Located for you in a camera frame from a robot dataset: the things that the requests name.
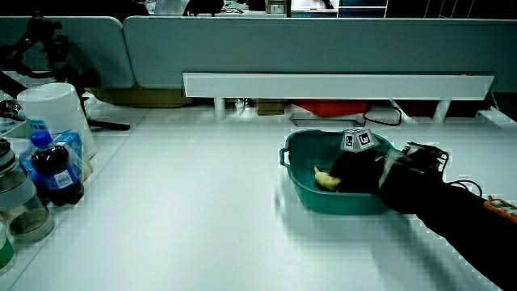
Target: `white table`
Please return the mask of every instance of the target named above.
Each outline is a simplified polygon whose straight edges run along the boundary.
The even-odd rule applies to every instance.
[[[122,146],[149,109],[115,107],[110,104],[100,103],[96,99],[87,101],[86,108],[89,110],[90,116],[95,116],[96,120],[129,123],[132,126],[127,132],[92,129],[98,149],[91,160],[94,171],[84,183],[85,190],[88,192],[88,189],[99,177],[99,173],[102,172],[103,168],[109,163],[110,159]],[[48,208],[54,220],[53,232],[39,242],[32,244],[13,244],[15,257],[7,267],[0,270],[0,290],[8,290],[18,280],[27,266],[41,251],[43,245],[51,239],[53,234],[58,231],[61,223],[75,209],[72,205],[56,207],[52,203],[48,205]]]
[[[94,133],[95,179],[19,279],[14,268],[0,276],[13,291],[497,289],[412,216],[304,209],[279,165],[301,130],[288,114],[111,109],[100,115],[132,130]],[[515,201],[515,123],[486,115],[503,127],[484,117],[369,125],[399,149],[435,143],[452,156],[446,180]]]

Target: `glass jar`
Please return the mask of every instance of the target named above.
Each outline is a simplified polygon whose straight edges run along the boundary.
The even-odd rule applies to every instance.
[[[11,144],[0,139],[0,220],[16,243],[33,243],[53,229],[46,205],[20,165]]]

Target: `bottle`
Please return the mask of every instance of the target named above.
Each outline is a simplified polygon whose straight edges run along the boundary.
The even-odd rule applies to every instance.
[[[69,151],[63,145],[55,145],[48,131],[33,133],[31,141],[36,147],[31,164],[43,181],[43,196],[56,206],[78,203],[84,186],[72,168]]]
[[[53,229],[47,206],[36,195],[36,187],[10,142],[3,138],[0,138],[0,220],[16,243],[36,242]]]

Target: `plastic bottle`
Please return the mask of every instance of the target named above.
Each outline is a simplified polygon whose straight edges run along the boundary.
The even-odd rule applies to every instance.
[[[32,134],[31,141],[36,147],[31,163],[41,176],[44,195],[56,206],[78,203],[84,195],[84,186],[72,168],[68,150],[55,145],[47,131]]]

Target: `banana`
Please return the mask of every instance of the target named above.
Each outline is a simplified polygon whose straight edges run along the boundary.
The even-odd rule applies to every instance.
[[[317,167],[314,167],[314,173],[316,183],[329,190],[335,191],[338,184],[341,183],[341,178],[335,178],[328,173],[319,171]]]

